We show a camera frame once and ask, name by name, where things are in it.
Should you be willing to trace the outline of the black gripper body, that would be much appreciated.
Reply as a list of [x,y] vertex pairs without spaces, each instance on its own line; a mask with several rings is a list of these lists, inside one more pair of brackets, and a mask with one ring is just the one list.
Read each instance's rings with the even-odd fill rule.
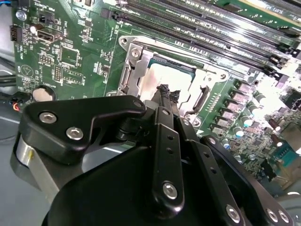
[[156,121],[150,145],[134,147],[67,183],[49,226],[217,226],[209,192],[181,155],[176,120]]

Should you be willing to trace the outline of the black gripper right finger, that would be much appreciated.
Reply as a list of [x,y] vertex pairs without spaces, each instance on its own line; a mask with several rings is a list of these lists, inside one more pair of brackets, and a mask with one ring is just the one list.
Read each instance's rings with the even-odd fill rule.
[[216,138],[198,138],[183,117],[177,118],[176,128],[181,155],[191,163],[192,190],[200,179],[218,226],[294,225],[288,212]]

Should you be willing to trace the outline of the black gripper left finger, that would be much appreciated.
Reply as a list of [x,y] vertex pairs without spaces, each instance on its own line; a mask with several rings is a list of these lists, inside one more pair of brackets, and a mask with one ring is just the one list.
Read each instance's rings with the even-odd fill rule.
[[180,91],[159,85],[134,96],[39,102],[25,107],[15,155],[53,203],[73,179],[134,147],[150,145],[154,122],[175,119]]

